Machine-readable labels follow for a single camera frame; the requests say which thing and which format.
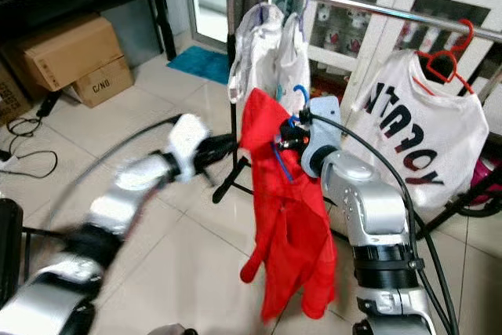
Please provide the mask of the white t-shirt black lettering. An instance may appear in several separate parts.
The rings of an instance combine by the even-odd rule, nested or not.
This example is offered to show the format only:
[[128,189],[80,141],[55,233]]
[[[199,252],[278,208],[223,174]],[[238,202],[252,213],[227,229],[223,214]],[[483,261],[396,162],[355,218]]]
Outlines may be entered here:
[[469,188],[490,133],[482,105],[427,80],[412,49],[388,56],[352,110],[349,129],[394,166],[415,207],[437,209]]

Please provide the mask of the printed brown cardboard box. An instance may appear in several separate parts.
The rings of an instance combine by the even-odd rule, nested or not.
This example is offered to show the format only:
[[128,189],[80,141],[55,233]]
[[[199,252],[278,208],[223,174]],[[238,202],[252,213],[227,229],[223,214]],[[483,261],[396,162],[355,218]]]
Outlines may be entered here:
[[32,109],[32,102],[27,98],[18,85],[14,74],[3,64],[0,65],[0,125],[28,113]]

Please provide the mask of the white garment with small print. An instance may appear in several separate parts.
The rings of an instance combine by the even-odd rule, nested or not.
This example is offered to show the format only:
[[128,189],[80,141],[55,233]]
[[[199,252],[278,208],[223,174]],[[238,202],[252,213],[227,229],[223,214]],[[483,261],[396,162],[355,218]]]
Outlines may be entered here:
[[293,98],[293,93],[284,98],[283,94],[290,91],[294,85],[306,87],[311,98],[311,69],[309,69],[308,45],[302,38],[298,27],[298,13],[290,13],[283,24],[278,46],[276,75],[278,79],[277,100],[288,113],[292,113],[292,106],[299,106],[299,93]]

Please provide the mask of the teal floor mat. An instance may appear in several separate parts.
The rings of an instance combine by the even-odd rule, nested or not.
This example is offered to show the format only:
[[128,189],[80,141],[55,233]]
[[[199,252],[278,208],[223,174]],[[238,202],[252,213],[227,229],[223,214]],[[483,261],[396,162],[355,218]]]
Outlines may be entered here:
[[228,56],[212,49],[191,46],[168,62],[166,66],[224,86],[228,84],[230,69]]

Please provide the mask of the steel rack upright pole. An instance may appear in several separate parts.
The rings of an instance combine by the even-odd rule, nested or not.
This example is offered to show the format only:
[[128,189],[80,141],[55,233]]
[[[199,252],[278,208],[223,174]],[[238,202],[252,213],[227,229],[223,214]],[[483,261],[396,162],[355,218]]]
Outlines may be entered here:
[[[228,63],[233,64],[235,61],[235,50],[236,50],[236,41],[235,41],[235,30],[238,26],[238,22],[236,20],[235,15],[235,2],[234,0],[226,0],[226,20],[227,20],[227,55],[228,55]],[[225,195],[228,194],[231,188],[237,188],[240,191],[244,191],[245,194],[253,195],[253,191],[250,188],[244,187],[239,182],[237,182],[237,178],[240,177],[242,171],[246,169],[246,167],[250,166],[249,160],[247,157],[238,157],[238,153],[234,152],[232,156],[232,166],[230,173],[226,176],[225,180],[222,184],[219,185],[218,188],[215,189],[212,195],[212,202],[217,203],[222,202],[225,198]]]

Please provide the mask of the blue plastic clothes hanger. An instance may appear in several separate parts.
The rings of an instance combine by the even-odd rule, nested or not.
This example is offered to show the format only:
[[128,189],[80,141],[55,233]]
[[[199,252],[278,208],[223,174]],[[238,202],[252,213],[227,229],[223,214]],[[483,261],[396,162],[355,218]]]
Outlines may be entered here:
[[[296,94],[299,93],[301,100],[299,101],[299,106],[297,107],[296,103],[292,106],[293,112],[290,114],[290,117],[286,120],[286,124],[289,125],[290,127],[294,127],[294,122],[297,122],[298,119],[298,113],[304,107],[307,105],[307,102],[309,100],[309,92],[306,90],[306,87],[302,85],[294,85],[290,91],[286,91],[286,94],[283,94],[283,97],[289,97],[290,92],[293,93],[292,97],[296,98]],[[274,144],[272,145],[272,151],[274,152],[274,156],[279,164],[280,169],[282,170],[284,177],[286,177],[286,180],[290,183],[293,182],[293,177],[292,174],[290,173],[289,169],[287,169],[286,163],[282,159],[282,156],[280,155],[279,152],[279,144],[280,138],[279,135],[276,135],[276,138],[274,139]]]

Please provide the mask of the white garment with grey piping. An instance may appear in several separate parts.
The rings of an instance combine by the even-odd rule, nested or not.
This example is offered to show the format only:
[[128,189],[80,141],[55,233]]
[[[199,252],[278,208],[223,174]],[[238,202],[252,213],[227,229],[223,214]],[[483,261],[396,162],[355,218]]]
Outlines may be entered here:
[[269,2],[252,6],[241,19],[235,32],[235,60],[228,77],[231,103],[244,103],[253,89],[276,95],[276,59],[283,20],[284,13]]

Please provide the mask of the red plastic clothes hanger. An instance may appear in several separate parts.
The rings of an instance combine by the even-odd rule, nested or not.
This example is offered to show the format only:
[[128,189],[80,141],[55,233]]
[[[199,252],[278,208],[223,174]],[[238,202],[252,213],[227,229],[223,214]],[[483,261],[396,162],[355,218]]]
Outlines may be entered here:
[[467,46],[470,45],[474,37],[475,26],[468,19],[461,19],[460,23],[467,27],[467,31],[463,34],[463,38],[458,38],[456,43],[449,48],[440,49],[440,51],[429,53],[423,51],[416,51],[419,56],[419,61],[423,64],[423,74],[426,76],[431,75],[434,82],[440,84],[451,84],[459,82],[462,84],[463,89],[460,90],[459,96],[466,94],[475,95],[476,91],[472,88],[470,83],[459,74],[457,54],[465,51]]

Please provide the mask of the red polo shirt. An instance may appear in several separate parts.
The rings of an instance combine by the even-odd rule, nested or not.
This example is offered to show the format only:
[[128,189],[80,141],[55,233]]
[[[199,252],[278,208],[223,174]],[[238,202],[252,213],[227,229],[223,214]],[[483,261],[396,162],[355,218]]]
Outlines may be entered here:
[[240,278],[253,282],[265,270],[260,310],[265,323],[279,317],[297,292],[302,312],[311,319],[320,319],[336,299],[337,253],[322,185],[302,169],[298,151],[276,144],[289,119],[266,92],[249,92],[240,148],[251,160],[256,235]]

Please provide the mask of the small lettered cardboard box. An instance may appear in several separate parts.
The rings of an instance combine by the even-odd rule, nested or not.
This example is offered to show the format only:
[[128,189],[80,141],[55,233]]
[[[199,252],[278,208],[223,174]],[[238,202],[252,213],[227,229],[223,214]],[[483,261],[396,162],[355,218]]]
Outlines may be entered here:
[[114,62],[71,83],[68,93],[86,107],[97,107],[112,97],[133,87],[133,74],[128,60],[120,56]]

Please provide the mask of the large plain cardboard box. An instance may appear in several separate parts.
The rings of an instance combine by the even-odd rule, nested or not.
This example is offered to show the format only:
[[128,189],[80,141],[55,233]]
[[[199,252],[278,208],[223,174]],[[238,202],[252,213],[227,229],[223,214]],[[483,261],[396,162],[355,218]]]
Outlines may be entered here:
[[87,13],[22,38],[11,48],[10,61],[31,84],[55,92],[121,56],[111,22]]

